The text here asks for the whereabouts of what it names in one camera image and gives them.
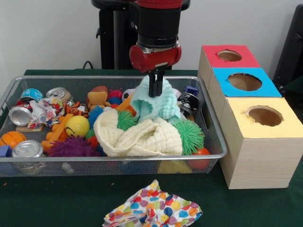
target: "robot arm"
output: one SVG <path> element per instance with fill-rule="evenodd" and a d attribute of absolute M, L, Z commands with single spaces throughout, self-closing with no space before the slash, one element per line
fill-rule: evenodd
<path fill-rule="evenodd" d="M 182 0 L 138 0 L 131 3 L 131 26 L 138 32 L 138 42 L 130 49 L 130 60 L 135 69 L 149 74 L 150 97 L 162 94 L 165 68 L 181 58 L 178 42 L 181 9 Z"/>

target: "black cable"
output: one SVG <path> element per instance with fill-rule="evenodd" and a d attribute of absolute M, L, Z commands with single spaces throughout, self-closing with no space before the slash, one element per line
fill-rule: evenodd
<path fill-rule="evenodd" d="M 85 69 L 85 67 L 86 67 L 87 64 L 89 64 L 89 66 L 90 66 L 90 68 L 91 68 L 92 70 L 94 69 L 94 67 L 93 67 L 93 65 L 92 65 L 92 63 L 91 63 L 90 61 L 86 61 L 86 62 L 84 63 L 84 65 L 83 65 L 82 69 Z"/>

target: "green tablecloth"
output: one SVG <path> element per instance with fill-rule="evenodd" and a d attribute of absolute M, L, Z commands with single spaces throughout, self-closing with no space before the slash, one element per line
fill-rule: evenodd
<path fill-rule="evenodd" d="M 126 75 L 126 71 L 37 70 L 27 75 Z M 195 75 L 172 71 L 170 75 Z M 113 208 L 154 179 L 198 203 L 193 227 L 302 227 L 303 162 L 287 189 L 228 190 L 220 165 L 210 174 L 0 178 L 0 227 L 97 227 Z"/>

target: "purple spiky ball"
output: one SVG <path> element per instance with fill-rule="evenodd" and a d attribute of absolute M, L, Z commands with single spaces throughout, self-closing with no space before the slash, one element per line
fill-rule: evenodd
<path fill-rule="evenodd" d="M 64 142 L 55 141 L 50 149 L 50 157 L 96 157 L 100 156 L 95 152 L 87 139 L 80 136 L 68 137 Z"/>

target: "colorful dotted fabric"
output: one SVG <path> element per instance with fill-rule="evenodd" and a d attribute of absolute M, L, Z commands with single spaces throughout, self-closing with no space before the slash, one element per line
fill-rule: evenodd
<path fill-rule="evenodd" d="M 202 214 L 196 203 L 161 191 L 154 180 L 107 214 L 103 227 L 187 227 Z"/>

